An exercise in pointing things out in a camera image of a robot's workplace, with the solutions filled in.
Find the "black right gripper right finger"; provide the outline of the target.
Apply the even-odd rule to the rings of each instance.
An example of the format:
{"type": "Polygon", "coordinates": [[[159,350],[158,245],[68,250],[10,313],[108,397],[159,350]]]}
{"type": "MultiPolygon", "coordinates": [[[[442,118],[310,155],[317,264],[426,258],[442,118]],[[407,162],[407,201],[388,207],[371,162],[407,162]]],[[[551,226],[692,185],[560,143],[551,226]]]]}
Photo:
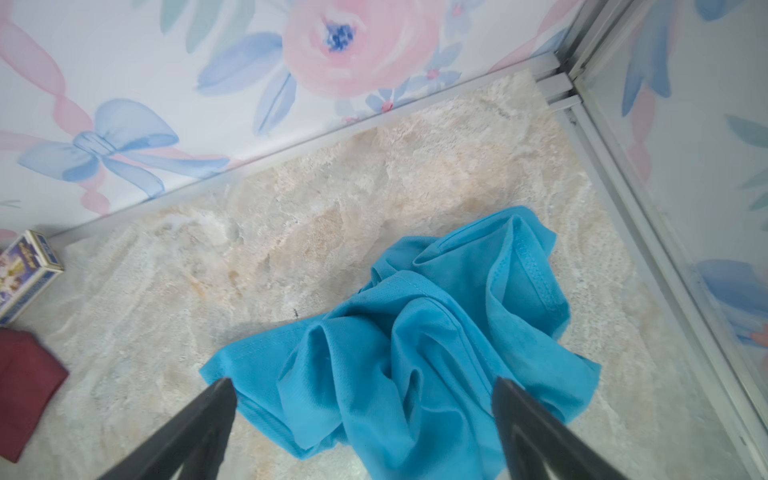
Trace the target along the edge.
{"type": "Polygon", "coordinates": [[[513,479],[625,477],[510,379],[496,380],[492,411],[513,479]]]}

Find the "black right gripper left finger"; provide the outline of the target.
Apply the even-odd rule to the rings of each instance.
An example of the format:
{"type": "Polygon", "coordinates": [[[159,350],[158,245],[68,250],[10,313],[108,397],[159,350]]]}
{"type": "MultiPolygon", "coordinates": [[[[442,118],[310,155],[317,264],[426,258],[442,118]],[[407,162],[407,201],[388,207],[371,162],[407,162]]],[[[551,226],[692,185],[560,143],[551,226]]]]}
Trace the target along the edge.
{"type": "Polygon", "coordinates": [[[104,479],[215,479],[223,463],[237,408],[232,381],[209,385],[104,479]]]}

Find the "teal blue cloth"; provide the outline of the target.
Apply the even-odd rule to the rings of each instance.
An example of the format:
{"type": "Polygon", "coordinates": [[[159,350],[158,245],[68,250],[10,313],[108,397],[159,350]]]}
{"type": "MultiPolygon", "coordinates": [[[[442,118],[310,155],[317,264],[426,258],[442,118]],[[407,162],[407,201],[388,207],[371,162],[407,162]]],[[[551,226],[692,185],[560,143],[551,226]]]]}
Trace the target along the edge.
{"type": "Polygon", "coordinates": [[[405,237],[358,293],[222,348],[201,376],[230,379],[239,412],[298,459],[345,444],[375,479],[493,479],[505,466],[498,378],[562,422],[599,383],[600,366],[559,342],[570,307],[555,242],[524,207],[405,237]]]}

